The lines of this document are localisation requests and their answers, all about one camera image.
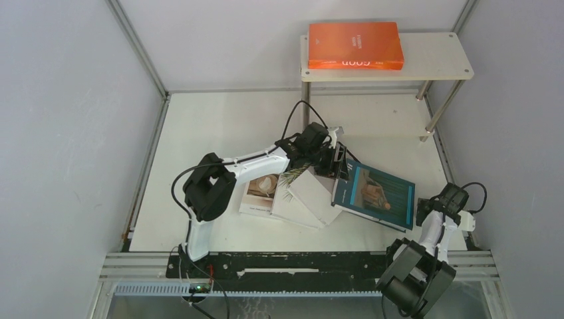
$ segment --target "white book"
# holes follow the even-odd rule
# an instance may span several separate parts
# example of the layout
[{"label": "white book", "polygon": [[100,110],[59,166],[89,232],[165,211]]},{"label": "white book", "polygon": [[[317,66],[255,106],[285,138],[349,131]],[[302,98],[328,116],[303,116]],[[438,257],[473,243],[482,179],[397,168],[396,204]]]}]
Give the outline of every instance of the white book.
[{"label": "white book", "polygon": [[320,229],[325,224],[318,220],[298,199],[288,192],[288,185],[280,179],[272,204],[272,216],[310,228]]},{"label": "white book", "polygon": [[308,169],[290,184],[288,190],[320,222],[329,225],[341,213],[339,208],[331,205],[334,186],[334,179],[316,176],[313,169]]},{"label": "white book", "polygon": [[278,178],[278,174],[271,174],[247,183],[243,198],[241,198],[239,212],[260,217],[271,217]]}]

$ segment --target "orange book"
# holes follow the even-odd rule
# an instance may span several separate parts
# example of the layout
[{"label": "orange book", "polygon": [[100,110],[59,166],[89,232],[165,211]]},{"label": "orange book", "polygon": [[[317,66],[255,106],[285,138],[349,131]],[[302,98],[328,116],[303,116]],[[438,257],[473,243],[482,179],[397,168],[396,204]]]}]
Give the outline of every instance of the orange book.
[{"label": "orange book", "polygon": [[395,22],[309,25],[309,68],[401,70],[404,54]]}]

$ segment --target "stack of books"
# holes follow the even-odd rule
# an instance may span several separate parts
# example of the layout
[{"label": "stack of books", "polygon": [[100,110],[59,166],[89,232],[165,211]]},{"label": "stack of books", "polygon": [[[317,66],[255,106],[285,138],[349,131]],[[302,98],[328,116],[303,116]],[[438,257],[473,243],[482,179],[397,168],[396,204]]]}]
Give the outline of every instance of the stack of books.
[{"label": "stack of books", "polygon": [[302,167],[249,182],[240,212],[322,229],[352,213],[397,231],[413,229],[415,184],[347,159],[348,179]]}]

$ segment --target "shelf leg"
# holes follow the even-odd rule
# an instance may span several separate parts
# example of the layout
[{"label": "shelf leg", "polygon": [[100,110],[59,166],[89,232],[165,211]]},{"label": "shelf leg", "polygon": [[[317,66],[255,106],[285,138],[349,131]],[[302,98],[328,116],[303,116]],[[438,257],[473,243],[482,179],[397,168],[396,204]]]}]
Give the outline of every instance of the shelf leg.
[{"label": "shelf leg", "polygon": [[[442,116],[444,111],[446,111],[446,108],[448,108],[448,106],[452,102],[452,99],[454,98],[454,96],[456,95],[456,93],[458,92],[458,90],[460,89],[460,87],[463,85],[464,82],[465,80],[457,80],[452,85],[449,93],[446,96],[445,101],[443,102],[441,107],[439,107],[437,112],[433,115],[433,118],[429,121],[429,124],[427,124],[427,126],[425,127],[427,133],[431,134],[435,130],[435,127],[437,126],[437,122],[439,122],[440,117]],[[420,137],[420,140],[421,142],[425,142],[427,140],[427,136]]]},{"label": "shelf leg", "polygon": [[425,81],[425,83],[423,83],[423,86],[421,86],[421,88],[419,89],[419,92],[417,93],[417,95],[415,95],[415,98],[417,99],[417,101],[421,101],[423,100],[423,98],[425,97],[425,94],[427,94],[427,91],[429,90],[429,87],[431,86],[431,83],[433,83],[433,81]]},{"label": "shelf leg", "polygon": [[[302,82],[301,83],[301,99],[308,102],[311,97],[311,82]],[[309,125],[309,107],[305,104],[302,104],[302,123],[303,128],[305,129],[306,126]]]}]

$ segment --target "blue book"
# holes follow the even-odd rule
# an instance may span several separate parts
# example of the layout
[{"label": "blue book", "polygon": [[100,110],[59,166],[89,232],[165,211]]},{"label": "blue book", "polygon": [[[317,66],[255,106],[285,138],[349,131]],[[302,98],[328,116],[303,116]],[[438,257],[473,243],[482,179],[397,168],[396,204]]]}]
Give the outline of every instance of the blue book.
[{"label": "blue book", "polygon": [[415,184],[347,159],[349,178],[338,179],[331,205],[403,233],[413,229]]}]

